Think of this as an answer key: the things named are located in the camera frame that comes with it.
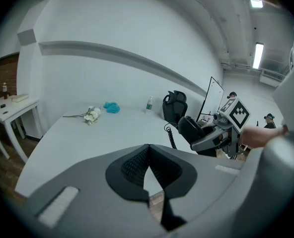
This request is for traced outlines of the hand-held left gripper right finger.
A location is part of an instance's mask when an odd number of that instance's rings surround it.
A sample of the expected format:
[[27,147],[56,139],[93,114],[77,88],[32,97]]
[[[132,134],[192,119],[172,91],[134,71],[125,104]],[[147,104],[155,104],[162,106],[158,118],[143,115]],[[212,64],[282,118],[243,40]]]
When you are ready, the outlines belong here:
[[240,238],[236,192],[226,198],[242,164],[149,147],[150,167],[164,191],[160,232],[149,238]]

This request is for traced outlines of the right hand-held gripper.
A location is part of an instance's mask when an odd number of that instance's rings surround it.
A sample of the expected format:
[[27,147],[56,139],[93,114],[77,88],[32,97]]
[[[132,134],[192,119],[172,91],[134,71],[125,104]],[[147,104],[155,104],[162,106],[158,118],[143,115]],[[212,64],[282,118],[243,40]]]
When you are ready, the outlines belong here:
[[239,148],[241,132],[251,113],[238,97],[229,98],[224,106],[214,114],[213,123],[219,128],[193,142],[190,147],[195,152],[221,148],[229,158],[242,154]]

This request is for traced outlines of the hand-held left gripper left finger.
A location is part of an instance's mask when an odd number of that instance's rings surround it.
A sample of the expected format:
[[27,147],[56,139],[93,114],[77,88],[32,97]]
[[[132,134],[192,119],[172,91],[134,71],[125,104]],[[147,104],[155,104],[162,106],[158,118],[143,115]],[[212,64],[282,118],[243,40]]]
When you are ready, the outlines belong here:
[[37,238],[160,238],[144,190],[148,145],[86,159],[28,198],[27,227]]

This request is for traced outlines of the black telephone handset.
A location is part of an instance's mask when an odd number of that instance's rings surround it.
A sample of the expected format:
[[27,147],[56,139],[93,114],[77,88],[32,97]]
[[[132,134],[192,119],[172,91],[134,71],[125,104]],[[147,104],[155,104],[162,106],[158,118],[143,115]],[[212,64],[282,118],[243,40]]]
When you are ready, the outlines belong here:
[[[190,116],[182,117],[178,122],[178,132],[184,137],[184,139],[191,145],[193,142],[205,137],[209,133],[213,132],[216,125],[206,125],[200,127]],[[216,157],[216,150],[210,149],[202,152],[196,152],[198,155]]]

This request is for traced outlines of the person's right forearm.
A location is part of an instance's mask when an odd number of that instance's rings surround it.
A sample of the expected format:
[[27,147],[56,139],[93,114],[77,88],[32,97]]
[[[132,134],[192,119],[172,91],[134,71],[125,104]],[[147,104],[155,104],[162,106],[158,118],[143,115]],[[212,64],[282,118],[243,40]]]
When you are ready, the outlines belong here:
[[239,139],[239,144],[244,144],[253,148],[264,147],[272,139],[284,136],[288,133],[287,126],[278,128],[262,128],[257,126],[248,126],[243,129]]

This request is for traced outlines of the whiteboard on stand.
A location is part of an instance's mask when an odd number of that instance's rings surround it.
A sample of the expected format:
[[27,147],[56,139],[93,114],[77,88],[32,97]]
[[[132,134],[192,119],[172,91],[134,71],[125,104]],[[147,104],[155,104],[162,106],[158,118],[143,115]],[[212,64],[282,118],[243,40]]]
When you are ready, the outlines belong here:
[[214,113],[216,113],[220,108],[223,94],[223,88],[220,86],[219,82],[211,76],[206,97],[200,108],[200,112],[196,121],[200,120],[201,115],[212,116]]

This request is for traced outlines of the white artificial flowers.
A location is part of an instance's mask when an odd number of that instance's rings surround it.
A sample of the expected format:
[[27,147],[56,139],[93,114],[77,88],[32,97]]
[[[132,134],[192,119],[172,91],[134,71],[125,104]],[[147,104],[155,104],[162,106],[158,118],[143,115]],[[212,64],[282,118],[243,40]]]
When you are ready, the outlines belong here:
[[102,113],[102,108],[101,107],[90,106],[90,107],[88,107],[87,111],[84,114],[63,116],[63,117],[64,118],[82,118],[83,121],[87,125],[91,125],[91,124],[97,122],[97,120],[100,117],[101,113]]

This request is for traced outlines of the clear water bottle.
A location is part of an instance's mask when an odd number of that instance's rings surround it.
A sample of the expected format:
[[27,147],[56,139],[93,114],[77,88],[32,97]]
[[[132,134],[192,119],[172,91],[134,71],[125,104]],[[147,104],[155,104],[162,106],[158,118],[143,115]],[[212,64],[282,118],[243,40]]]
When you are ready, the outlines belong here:
[[145,113],[148,114],[151,112],[152,110],[152,104],[153,104],[153,96],[150,96],[150,98],[147,101],[147,105],[146,105],[146,109],[145,109]]

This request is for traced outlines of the blue cloth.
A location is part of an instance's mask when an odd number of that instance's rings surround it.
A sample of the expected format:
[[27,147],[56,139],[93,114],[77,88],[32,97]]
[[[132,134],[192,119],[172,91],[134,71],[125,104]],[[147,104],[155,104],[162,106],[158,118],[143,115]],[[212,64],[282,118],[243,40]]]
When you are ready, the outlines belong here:
[[107,113],[110,114],[117,114],[120,111],[120,107],[116,102],[106,102],[103,105],[103,108],[106,110]]

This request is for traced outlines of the grey ceiling pipes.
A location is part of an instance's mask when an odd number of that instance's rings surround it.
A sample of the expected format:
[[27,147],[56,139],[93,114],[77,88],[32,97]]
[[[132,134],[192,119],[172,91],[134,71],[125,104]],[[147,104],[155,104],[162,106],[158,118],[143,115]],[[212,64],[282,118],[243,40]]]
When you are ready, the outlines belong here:
[[228,73],[241,73],[241,74],[247,74],[252,76],[260,76],[263,72],[262,69],[255,69],[247,65],[240,65],[236,63],[227,63],[227,62],[221,62],[220,64],[224,72],[228,72]]

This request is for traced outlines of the small white table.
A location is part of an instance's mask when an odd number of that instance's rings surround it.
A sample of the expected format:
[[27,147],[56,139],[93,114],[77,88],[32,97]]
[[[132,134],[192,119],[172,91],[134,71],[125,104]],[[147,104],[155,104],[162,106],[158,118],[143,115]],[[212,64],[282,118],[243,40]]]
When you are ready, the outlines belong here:
[[[39,113],[38,113],[38,109],[37,109],[39,99],[37,99],[35,97],[33,97],[33,98],[29,97],[21,102],[15,103],[15,102],[12,102],[11,98],[12,98],[12,96],[8,97],[8,99],[4,99],[3,97],[0,98],[0,106],[2,104],[6,104],[6,107],[0,108],[0,123],[4,125],[6,132],[8,134],[8,137],[9,137],[12,145],[14,146],[17,154],[20,156],[22,161],[24,163],[26,163],[28,160],[28,157],[26,156],[26,154],[22,150],[22,148],[21,148],[21,146],[20,146],[20,144],[19,144],[19,142],[13,132],[11,122],[16,121],[17,118],[19,118],[21,115],[25,114],[26,112],[32,111],[37,132],[40,136],[43,136],[42,126],[41,126]],[[0,141],[0,150],[1,150],[2,154],[6,157],[6,159],[10,158],[9,154],[6,152],[1,141]]]

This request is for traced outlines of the white rectangular box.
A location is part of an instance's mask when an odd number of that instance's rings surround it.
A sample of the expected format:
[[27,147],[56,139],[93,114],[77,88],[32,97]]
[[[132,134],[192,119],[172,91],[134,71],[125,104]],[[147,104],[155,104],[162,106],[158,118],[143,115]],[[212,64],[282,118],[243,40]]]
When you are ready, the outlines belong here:
[[20,94],[20,95],[13,95],[11,100],[12,100],[12,102],[18,103],[18,102],[21,102],[27,98],[29,98],[28,94]]

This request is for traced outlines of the white wall air conditioner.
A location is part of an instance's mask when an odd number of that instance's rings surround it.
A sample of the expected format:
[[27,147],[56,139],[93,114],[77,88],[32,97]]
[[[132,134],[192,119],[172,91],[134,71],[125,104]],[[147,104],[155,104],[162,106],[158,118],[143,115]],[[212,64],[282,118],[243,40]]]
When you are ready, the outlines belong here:
[[284,78],[285,76],[280,73],[264,69],[260,75],[260,82],[276,88],[282,83]]

